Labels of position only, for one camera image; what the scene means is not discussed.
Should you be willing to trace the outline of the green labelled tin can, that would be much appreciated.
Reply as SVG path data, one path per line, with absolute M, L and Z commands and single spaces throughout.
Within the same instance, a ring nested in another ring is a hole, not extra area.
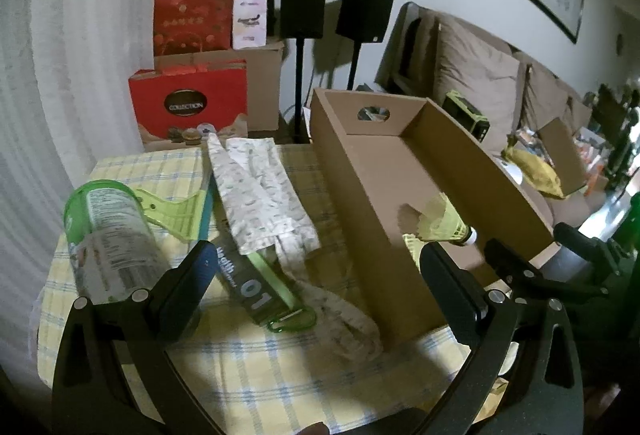
M 170 270 L 140 202 L 126 185 L 91 181 L 68 198 L 63 221 L 78 294 L 94 304 L 150 290 Z

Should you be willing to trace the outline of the green handled squeegee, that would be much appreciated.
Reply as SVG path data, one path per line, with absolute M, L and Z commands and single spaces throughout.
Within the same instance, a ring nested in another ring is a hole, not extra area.
M 167 230 L 182 242 L 206 240 L 214 208 L 211 190 L 200 189 L 192 196 L 169 201 L 142 188 L 134 189 L 145 218 Z

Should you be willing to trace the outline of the green carabiner clip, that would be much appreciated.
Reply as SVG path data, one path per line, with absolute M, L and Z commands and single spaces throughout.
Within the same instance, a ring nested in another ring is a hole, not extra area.
M 267 329 L 271 333 L 295 333 L 314 328 L 317 323 L 316 312 L 308 306 L 290 311 L 273 321 L 268 322 Z

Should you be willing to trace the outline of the yellow shuttlecock white cork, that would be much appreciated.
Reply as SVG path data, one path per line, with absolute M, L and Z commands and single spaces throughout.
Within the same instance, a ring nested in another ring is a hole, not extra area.
M 425 242 L 416 235 L 413 235 L 413 233 L 404 233 L 402 240 L 404 240 L 414 264 L 416 264 L 416 267 L 420 267 L 421 251 L 424 248 Z

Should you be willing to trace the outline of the yellow cloth on sofa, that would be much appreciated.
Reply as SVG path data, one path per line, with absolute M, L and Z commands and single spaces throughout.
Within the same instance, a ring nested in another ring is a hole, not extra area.
M 541 195 L 560 200 L 565 198 L 559 175 L 543 158 L 512 146 L 506 147 L 502 156 L 515 164 L 523 173 L 526 183 Z

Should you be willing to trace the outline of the black green small device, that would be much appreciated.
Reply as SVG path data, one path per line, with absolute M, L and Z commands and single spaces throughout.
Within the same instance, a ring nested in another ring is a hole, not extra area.
M 490 122 L 468 99 L 458 91 L 450 91 L 446 94 L 442 109 L 456 120 L 463 129 L 466 129 L 480 143 L 486 137 Z

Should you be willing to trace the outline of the brown cardboard storage box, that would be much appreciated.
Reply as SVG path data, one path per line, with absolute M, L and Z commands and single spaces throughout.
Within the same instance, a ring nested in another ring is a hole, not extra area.
M 477 233 L 473 244 L 445 249 L 484 287 L 498 279 L 484 260 L 488 240 L 526 261 L 553 242 L 532 199 L 431 99 L 317 88 L 310 129 L 363 302 L 387 351 L 445 325 L 404 241 L 439 195 Z

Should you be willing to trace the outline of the beige sofa pillow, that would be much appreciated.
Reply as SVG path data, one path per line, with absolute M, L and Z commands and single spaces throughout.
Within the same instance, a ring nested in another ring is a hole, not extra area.
M 458 92 L 488 119 L 485 151 L 499 155 L 512 133 L 520 62 L 497 50 L 450 17 L 439 18 L 433 99 L 439 105 Z
M 554 119 L 561 119 L 572 95 L 572 89 L 547 68 L 528 64 L 520 124 L 538 131 Z

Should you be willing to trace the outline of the red collection gift box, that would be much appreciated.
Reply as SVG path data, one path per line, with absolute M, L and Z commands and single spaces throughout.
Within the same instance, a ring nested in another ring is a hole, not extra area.
M 221 60 L 140 70 L 129 79 L 134 116 L 146 151 L 201 145 L 248 135 L 246 62 Z

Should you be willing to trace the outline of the large brown cardboard carton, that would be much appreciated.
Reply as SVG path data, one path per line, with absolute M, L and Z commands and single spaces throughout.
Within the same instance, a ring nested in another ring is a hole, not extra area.
M 285 42 L 269 40 L 263 47 L 156 56 L 155 68 L 196 65 L 221 60 L 246 62 L 248 130 L 271 132 L 279 126 L 280 80 Z

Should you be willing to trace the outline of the red patterned gift bag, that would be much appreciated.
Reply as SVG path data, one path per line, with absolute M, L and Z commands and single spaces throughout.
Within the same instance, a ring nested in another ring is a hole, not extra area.
M 155 56 L 228 50 L 233 0 L 154 0 Z

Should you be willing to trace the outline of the black right speaker on stand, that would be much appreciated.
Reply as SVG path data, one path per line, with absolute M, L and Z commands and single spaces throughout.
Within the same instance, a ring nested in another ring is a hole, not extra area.
M 335 32 L 352 41 L 347 91 L 355 85 L 361 47 L 384 40 L 394 0 L 342 0 Z

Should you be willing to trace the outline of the black speaker on stand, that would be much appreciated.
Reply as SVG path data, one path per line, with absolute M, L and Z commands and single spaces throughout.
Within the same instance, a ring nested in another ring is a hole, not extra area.
M 347 91 L 355 85 L 361 47 L 384 40 L 394 0 L 342 0 L 335 32 L 352 41 Z
M 303 143 L 306 132 L 303 123 L 304 47 L 309 39 L 323 36 L 326 0 L 280 0 L 280 36 L 295 41 L 294 116 L 291 135 L 294 143 Z

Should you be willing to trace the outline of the white pink small box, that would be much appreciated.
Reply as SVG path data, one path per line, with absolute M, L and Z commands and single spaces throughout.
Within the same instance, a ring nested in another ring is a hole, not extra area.
M 233 0 L 232 48 L 263 47 L 267 43 L 267 0 Z

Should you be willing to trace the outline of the black left speaker on stand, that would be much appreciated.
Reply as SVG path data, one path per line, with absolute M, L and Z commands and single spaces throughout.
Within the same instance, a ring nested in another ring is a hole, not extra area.
M 303 123 L 304 47 L 309 39 L 323 36 L 326 0 L 280 0 L 280 36 L 295 41 L 294 116 L 291 135 L 294 143 L 303 143 L 306 132 Z

